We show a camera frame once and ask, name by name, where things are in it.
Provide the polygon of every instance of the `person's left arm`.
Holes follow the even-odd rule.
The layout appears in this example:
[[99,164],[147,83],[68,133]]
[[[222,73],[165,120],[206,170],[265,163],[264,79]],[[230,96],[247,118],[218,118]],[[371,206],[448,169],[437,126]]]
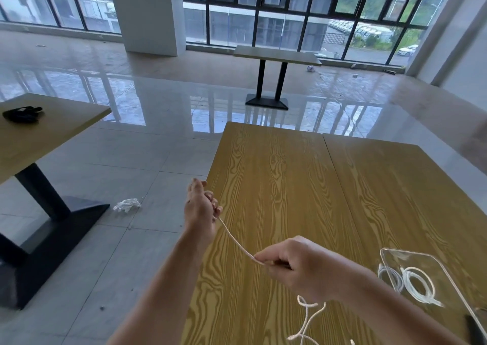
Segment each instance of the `person's left arm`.
[[203,254],[222,212],[206,182],[193,178],[185,205],[185,229],[136,307],[107,345],[179,344]]

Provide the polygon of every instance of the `white cord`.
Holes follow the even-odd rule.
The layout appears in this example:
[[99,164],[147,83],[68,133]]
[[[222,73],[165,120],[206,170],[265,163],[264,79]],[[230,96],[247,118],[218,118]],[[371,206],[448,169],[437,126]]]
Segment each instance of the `white cord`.
[[[243,248],[242,245],[239,244],[239,242],[237,241],[237,239],[232,236],[232,234],[230,233],[230,230],[227,228],[227,226],[225,225],[225,223],[223,222],[223,220],[220,217],[218,217],[218,219],[220,220],[220,222],[222,222],[222,225],[223,225],[223,227],[225,227],[225,230],[227,231],[228,235],[237,244],[237,246],[240,248],[240,250],[242,250],[254,262],[256,262],[256,263],[264,266],[265,264],[263,262],[259,262],[257,259],[254,258],[254,256],[252,254],[250,254],[247,250],[245,250]],[[288,340],[294,340],[294,339],[297,339],[298,337],[301,337],[301,345],[303,344],[304,339],[308,339],[308,340],[312,341],[315,345],[320,345],[315,340],[313,340],[311,337],[305,335],[305,333],[306,333],[306,330],[308,329],[309,323],[311,323],[311,321],[313,320],[313,318],[317,314],[319,314],[320,312],[322,312],[326,308],[326,303],[324,303],[323,304],[323,307],[320,310],[318,310],[317,312],[315,312],[309,319],[308,319],[308,314],[309,314],[308,311],[309,311],[309,308],[318,306],[318,303],[308,304],[308,303],[306,303],[306,300],[303,297],[301,297],[301,296],[298,295],[298,304],[301,305],[301,306],[304,306],[304,308],[306,309],[306,315],[304,317],[304,323],[303,323],[303,325],[301,327],[301,330],[299,330],[299,332],[296,335],[291,335],[287,339]]]
[[[421,277],[417,273],[411,272],[413,270],[423,274],[428,280],[429,284],[431,285],[431,288],[429,287],[428,283],[424,280],[423,277]],[[443,306],[443,304],[440,301],[434,298],[436,294],[436,289],[434,287],[433,281],[423,270],[416,267],[407,267],[405,269],[401,268],[401,272],[402,272],[402,280],[404,281],[404,287],[414,299],[424,304],[435,304],[438,306]],[[423,287],[425,289],[424,294],[416,290],[414,285],[411,283],[411,278],[415,278],[423,284]]]
[[402,292],[402,290],[404,290],[404,282],[401,275],[395,269],[386,268],[381,263],[379,263],[379,269],[377,270],[377,277],[382,279],[382,274],[387,271],[393,276],[393,280],[395,281],[395,286],[397,287],[397,292]]

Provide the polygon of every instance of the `table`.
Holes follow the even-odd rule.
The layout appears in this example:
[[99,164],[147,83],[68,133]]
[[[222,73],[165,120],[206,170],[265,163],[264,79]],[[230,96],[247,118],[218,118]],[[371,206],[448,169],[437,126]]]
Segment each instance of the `table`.
[[[486,304],[487,217],[415,145],[227,123],[207,181],[251,253],[298,234],[372,270],[382,247],[431,253],[471,305]],[[303,319],[295,296],[218,226],[181,344],[285,343]],[[319,344],[380,343],[335,302],[310,334]]]
[[[237,46],[233,56],[246,57],[249,59],[259,59],[259,78],[257,80],[257,93],[247,95],[246,105],[260,106],[265,108],[288,110],[287,100],[281,99],[284,77],[288,63],[321,66],[321,62],[313,52],[296,52],[287,50],[277,50],[275,48]],[[262,96],[262,83],[264,81],[265,61],[281,61],[281,71],[277,80],[276,94],[274,97]]]
[[35,162],[111,109],[26,93],[0,103],[0,112],[23,106],[40,106],[44,114],[35,124],[12,123],[0,116],[0,183],[15,175],[49,219],[20,246],[0,234],[0,305],[14,308],[28,303],[110,206],[61,198]]

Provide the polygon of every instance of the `black metal base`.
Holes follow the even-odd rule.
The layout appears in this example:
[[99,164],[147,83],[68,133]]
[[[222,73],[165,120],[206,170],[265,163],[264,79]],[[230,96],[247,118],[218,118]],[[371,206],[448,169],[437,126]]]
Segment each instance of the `black metal base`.
[[81,241],[109,204],[63,197],[70,213],[49,218],[20,247],[28,254],[20,265],[0,261],[0,306],[22,309]]
[[260,106],[264,108],[273,108],[281,110],[289,110],[287,107],[287,99],[281,98],[280,101],[271,96],[256,97],[254,93],[247,95],[245,105]]

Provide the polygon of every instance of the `forearm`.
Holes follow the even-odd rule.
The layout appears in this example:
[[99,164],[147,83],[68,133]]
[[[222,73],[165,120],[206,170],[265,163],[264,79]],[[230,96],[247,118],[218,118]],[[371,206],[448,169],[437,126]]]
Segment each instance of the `forearm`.
[[341,300],[388,345],[465,344],[368,269],[357,273]]
[[108,345],[179,344],[206,245],[185,231]]

